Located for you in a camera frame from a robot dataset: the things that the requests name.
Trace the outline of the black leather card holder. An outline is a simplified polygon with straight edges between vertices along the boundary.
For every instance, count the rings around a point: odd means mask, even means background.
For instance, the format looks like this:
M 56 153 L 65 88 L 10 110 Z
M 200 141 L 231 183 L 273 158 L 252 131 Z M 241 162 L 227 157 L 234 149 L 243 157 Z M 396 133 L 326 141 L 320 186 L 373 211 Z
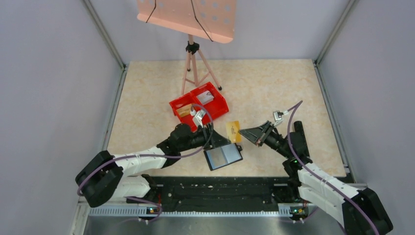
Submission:
M 243 160 L 242 146 L 235 143 L 218 148 L 204 150 L 204 156 L 210 171 L 214 171 Z

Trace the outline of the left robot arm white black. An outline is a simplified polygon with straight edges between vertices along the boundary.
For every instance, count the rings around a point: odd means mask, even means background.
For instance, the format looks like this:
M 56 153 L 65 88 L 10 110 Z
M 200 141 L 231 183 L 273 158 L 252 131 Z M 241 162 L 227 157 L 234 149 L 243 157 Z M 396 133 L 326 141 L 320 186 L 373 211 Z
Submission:
M 122 197 L 152 202 L 157 189 L 140 173 L 167 168 L 186 157 L 182 152 L 208 151 L 227 144 L 230 140 L 217 133 L 212 124 L 194 132 L 189 125 L 178 124 L 167 139 L 147 150 L 121 155 L 112 155 L 108 150 L 98 152 L 75 177 L 77 194 L 92 208 Z

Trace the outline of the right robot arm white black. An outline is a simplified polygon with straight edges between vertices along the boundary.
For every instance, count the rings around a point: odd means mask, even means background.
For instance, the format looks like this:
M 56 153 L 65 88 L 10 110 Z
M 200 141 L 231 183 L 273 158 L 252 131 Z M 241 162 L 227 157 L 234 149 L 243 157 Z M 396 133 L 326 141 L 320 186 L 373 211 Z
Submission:
M 301 121 L 283 137 L 274 125 L 264 124 L 239 130 L 258 147 L 266 145 L 286 158 L 283 167 L 289 176 L 287 196 L 316 205 L 334 218 L 347 235 L 386 235 L 393 230 L 380 198 L 370 188 L 358 189 L 329 175 L 312 162 Z

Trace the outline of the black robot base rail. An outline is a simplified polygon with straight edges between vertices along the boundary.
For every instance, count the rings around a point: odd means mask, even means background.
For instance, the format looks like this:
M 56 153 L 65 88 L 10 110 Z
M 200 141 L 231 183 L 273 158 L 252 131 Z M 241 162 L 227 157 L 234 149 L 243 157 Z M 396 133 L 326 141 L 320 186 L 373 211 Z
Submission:
M 317 208 L 291 195 L 287 177 L 150 177 L 141 201 L 113 199 L 93 214 L 163 217 L 286 217 L 302 222 Z

